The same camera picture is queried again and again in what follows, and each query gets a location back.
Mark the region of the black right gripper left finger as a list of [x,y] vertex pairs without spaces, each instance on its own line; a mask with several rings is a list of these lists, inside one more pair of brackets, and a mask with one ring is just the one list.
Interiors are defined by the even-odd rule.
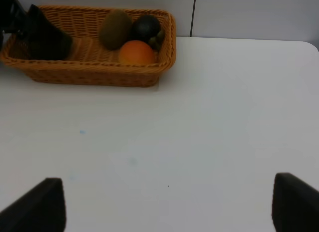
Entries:
[[63,181],[46,178],[0,212],[2,232],[63,232],[66,203]]

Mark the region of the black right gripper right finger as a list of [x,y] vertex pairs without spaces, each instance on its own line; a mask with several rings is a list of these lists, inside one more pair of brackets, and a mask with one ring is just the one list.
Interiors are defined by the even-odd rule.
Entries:
[[319,192],[291,173],[277,173],[272,221],[277,232],[318,232]]

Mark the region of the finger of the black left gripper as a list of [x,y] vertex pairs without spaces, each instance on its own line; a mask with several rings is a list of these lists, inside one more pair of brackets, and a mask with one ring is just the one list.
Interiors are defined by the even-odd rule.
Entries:
[[23,34],[32,60],[64,60],[73,43],[72,37],[53,25],[35,5],[31,5],[26,15]]

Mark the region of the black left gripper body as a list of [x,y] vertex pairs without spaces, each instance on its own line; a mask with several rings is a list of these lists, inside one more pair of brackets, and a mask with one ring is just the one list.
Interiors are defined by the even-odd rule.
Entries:
[[0,0],[0,49],[6,33],[18,33],[24,28],[26,15],[19,0]]

